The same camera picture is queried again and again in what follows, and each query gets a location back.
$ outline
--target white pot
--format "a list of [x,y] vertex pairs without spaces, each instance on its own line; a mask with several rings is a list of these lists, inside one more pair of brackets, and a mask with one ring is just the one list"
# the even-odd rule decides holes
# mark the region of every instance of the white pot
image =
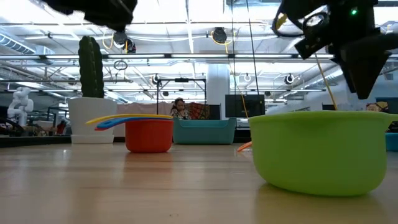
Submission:
[[86,122],[107,115],[116,114],[117,103],[102,98],[74,98],[68,100],[69,117],[72,126],[72,144],[110,144],[113,143],[113,128],[95,131],[97,124]]

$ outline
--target red container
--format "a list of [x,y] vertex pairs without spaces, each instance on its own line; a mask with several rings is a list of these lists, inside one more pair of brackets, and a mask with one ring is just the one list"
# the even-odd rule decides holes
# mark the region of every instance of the red container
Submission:
[[173,141],[172,120],[145,119],[126,122],[126,147],[136,153],[167,152]]

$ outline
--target green plastic bowl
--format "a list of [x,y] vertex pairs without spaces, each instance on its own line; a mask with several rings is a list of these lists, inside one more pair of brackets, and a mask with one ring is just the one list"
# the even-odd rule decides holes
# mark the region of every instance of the green plastic bowl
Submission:
[[313,195],[354,196],[386,173],[385,130],[397,115],[304,111],[249,119],[254,165],[268,183]]

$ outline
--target cactus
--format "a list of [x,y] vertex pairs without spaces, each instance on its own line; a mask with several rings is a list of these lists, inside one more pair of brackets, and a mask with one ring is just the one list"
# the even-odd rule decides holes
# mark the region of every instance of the cactus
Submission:
[[104,98],[102,55],[94,38],[84,36],[79,41],[79,64],[83,97]]

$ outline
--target woman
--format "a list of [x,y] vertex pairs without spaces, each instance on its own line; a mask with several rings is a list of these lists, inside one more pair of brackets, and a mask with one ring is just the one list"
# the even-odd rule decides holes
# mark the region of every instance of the woman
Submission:
[[185,109],[185,102],[182,98],[174,100],[171,116],[178,119],[191,119],[188,110]]

